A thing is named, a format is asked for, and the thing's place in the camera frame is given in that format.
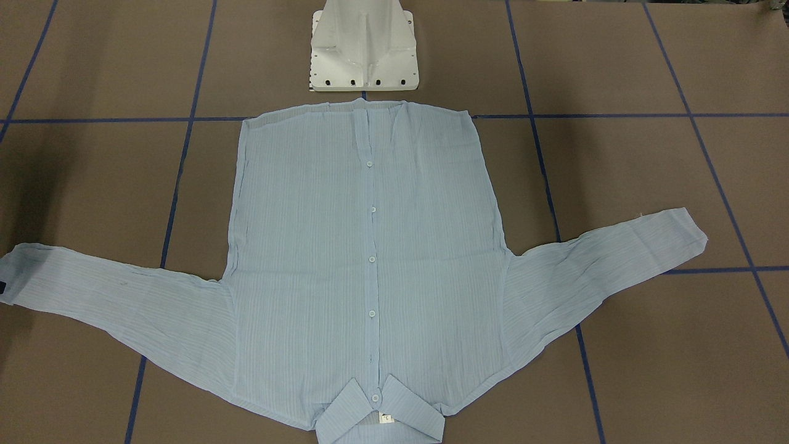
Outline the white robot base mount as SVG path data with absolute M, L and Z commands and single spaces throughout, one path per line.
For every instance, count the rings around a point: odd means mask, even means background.
M 400 1 L 327 1 L 313 12 L 313 92 L 400 92 L 420 84 L 412 12 Z

